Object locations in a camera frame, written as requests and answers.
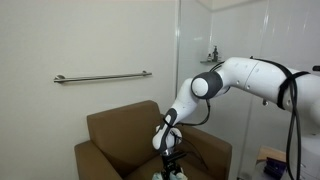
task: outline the metal grab bar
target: metal grab bar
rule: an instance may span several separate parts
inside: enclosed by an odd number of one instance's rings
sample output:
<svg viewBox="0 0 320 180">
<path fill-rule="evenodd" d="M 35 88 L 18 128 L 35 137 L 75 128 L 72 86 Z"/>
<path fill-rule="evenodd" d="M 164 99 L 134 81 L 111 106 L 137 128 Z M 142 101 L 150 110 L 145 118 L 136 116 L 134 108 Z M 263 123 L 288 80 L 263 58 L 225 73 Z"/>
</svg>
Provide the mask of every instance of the metal grab bar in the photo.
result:
<svg viewBox="0 0 320 180">
<path fill-rule="evenodd" d="M 123 74 L 123 75 L 110 75 L 110 76 L 93 76 L 93 77 L 78 77 L 78 78 L 65 78 L 63 75 L 57 75 L 53 82 L 55 83 L 64 83 L 71 81 L 90 81 L 90 80 L 99 80 L 99 79 L 115 79 L 115 78 L 128 78 L 136 76 L 149 76 L 152 75 L 150 72 L 142 71 L 142 73 L 137 74 Z"/>
</svg>

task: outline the black cable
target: black cable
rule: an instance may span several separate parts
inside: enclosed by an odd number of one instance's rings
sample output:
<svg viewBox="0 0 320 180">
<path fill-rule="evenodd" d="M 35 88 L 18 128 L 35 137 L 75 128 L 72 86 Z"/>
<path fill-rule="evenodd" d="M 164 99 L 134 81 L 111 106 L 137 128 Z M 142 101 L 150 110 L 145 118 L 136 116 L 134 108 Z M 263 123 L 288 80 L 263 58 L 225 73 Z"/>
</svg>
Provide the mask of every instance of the black cable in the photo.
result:
<svg viewBox="0 0 320 180">
<path fill-rule="evenodd" d="M 272 62 L 272 61 L 268 61 L 268 60 L 264 60 L 264 59 L 256 59 L 253 58 L 252 56 L 250 57 L 250 59 L 255 59 L 255 60 L 260 60 L 263 62 L 267 62 L 270 64 L 275 65 L 276 67 L 278 67 L 279 69 L 282 70 L 282 72 L 286 75 L 287 78 L 290 78 L 292 76 L 292 73 L 283 65 L 278 64 L 276 62 Z M 288 138 L 287 138 L 287 148 L 286 148 L 286 164 L 287 164 L 287 169 L 288 169 L 288 173 L 289 176 L 292 180 L 294 180 L 292 172 L 291 172 L 291 165 L 290 165 L 290 151 L 291 151 L 291 140 L 292 140 L 292 134 L 293 134 L 293 129 L 294 129 L 294 123 L 296 121 L 297 125 L 297 147 L 298 147 L 298 152 L 297 152 L 297 172 L 296 172 L 296 179 L 299 180 L 300 179 L 300 164 L 301 164 L 301 128 L 300 128 L 300 117 L 299 117 L 299 113 L 297 110 L 297 98 L 298 97 L 298 89 L 297 89 L 297 83 L 295 81 L 295 79 L 291 79 L 291 83 L 290 83 L 290 98 L 292 101 L 292 113 L 291 113 L 291 120 L 290 120 L 290 127 L 289 127 L 289 133 L 288 133 Z M 282 100 L 283 100 L 283 96 L 282 98 L 278 97 L 278 102 L 277 105 L 279 108 L 284 109 L 282 106 Z"/>
<path fill-rule="evenodd" d="M 189 146 L 191 146 L 191 147 L 196 151 L 196 153 L 193 152 L 193 151 L 187 151 L 186 153 L 193 154 L 197 159 L 200 160 L 200 162 L 205 166 L 205 168 L 206 168 L 207 170 L 209 169 L 208 166 L 207 166 L 207 164 L 206 164 L 206 162 L 204 161 L 204 159 L 203 159 L 200 151 L 197 149 L 197 147 L 196 147 L 194 144 L 192 144 L 192 143 L 191 143 L 189 140 L 187 140 L 186 138 L 180 137 L 180 136 L 176 135 L 176 134 L 175 134 L 174 132 L 172 132 L 172 131 L 171 131 L 171 134 L 172 134 L 175 138 L 179 139 L 180 141 L 182 141 L 182 142 L 187 142 L 187 144 L 189 144 Z"/>
<path fill-rule="evenodd" d="M 221 67 L 221 65 L 222 65 L 223 63 L 224 63 L 224 62 L 219 62 L 218 64 L 216 64 L 215 66 L 213 66 L 213 68 L 211 68 L 209 72 L 212 72 L 212 71 L 217 70 L 218 68 Z"/>
<path fill-rule="evenodd" d="M 206 118 L 202 122 L 196 123 L 196 124 L 193 124 L 193 123 L 177 123 L 177 124 L 182 125 L 182 126 L 184 126 L 184 125 L 186 125 L 186 126 L 200 126 L 200 125 L 205 124 L 209 120 L 210 112 L 211 112 L 211 105 L 210 105 L 209 99 L 206 99 L 206 103 L 207 103 L 208 113 L 207 113 Z"/>
<path fill-rule="evenodd" d="M 169 128 L 174 128 L 171 124 L 169 124 L 165 118 L 162 118 L 163 122 L 169 127 Z"/>
</svg>

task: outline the armchair armrest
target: armchair armrest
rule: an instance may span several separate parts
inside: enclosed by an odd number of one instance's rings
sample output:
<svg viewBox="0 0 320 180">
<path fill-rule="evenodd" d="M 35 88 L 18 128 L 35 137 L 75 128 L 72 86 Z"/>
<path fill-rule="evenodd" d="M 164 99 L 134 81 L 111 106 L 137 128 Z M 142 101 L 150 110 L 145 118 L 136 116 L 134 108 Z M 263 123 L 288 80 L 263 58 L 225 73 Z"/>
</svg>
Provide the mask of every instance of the armchair armrest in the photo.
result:
<svg viewBox="0 0 320 180">
<path fill-rule="evenodd" d="M 208 173 L 214 179 L 227 180 L 229 176 L 232 146 L 206 132 L 200 131 L 193 127 L 181 126 L 179 127 L 182 137 L 191 142 L 201 154 L 204 162 L 208 166 Z M 181 149 L 190 151 L 194 147 L 190 147 L 187 143 L 182 143 Z M 186 160 L 191 161 L 192 164 L 199 164 L 199 159 L 188 157 Z"/>
<path fill-rule="evenodd" d="M 122 180 L 102 152 L 87 141 L 74 148 L 80 180 Z"/>
</svg>

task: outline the brown armchair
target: brown armchair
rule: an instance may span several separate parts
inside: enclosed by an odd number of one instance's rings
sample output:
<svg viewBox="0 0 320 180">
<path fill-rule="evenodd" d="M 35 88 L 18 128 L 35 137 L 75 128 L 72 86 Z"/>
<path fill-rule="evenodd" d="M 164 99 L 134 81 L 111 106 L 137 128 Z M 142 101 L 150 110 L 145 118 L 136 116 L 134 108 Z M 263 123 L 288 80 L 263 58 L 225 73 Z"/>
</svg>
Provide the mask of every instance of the brown armchair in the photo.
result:
<svg viewBox="0 0 320 180">
<path fill-rule="evenodd" d="M 75 146 L 80 180 L 151 180 L 163 169 L 152 138 L 162 115 L 157 103 L 144 101 L 87 117 L 90 140 Z M 192 179 L 227 180 L 232 148 L 223 140 L 192 127 L 179 127 L 199 151 L 208 169 L 195 155 L 177 162 Z M 182 143 L 177 148 L 196 152 Z"/>
</svg>

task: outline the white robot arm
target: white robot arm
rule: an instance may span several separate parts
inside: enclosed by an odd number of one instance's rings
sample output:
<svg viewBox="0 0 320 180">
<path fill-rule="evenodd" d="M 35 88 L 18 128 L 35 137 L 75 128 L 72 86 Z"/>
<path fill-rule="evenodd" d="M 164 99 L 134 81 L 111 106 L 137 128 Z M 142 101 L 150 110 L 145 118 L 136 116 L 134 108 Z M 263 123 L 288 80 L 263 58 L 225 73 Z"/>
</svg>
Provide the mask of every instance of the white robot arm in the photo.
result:
<svg viewBox="0 0 320 180">
<path fill-rule="evenodd" d="M 297 70 L 285 69 L 289 74 L 299 74 Z M 303 76 L 295 79 L 298 90 L 296 108 L 301 117 L 320 125 L 320 77 L 305 73 L 301 75 Z M 289 83 L 284 89 L 279 90 L 280 86 L 285 86 L 283 83 L 286 79 L 293 77 L 287 76 L 281 67 L 272 62 L 230 58 L 218 71 L 205 72 L 193 79 L 187 79 L 153 138 L 154 148 L 164 152 L 173 147 L 175 144 L 170 133 L 171 128 L 195 110 L 199 99 L 217 97 L 226 93 L 230 87 L 239 88 L 278 104 L 282 109 L 293 111 L 292 96 L 287 88 Z"/>
</svg>

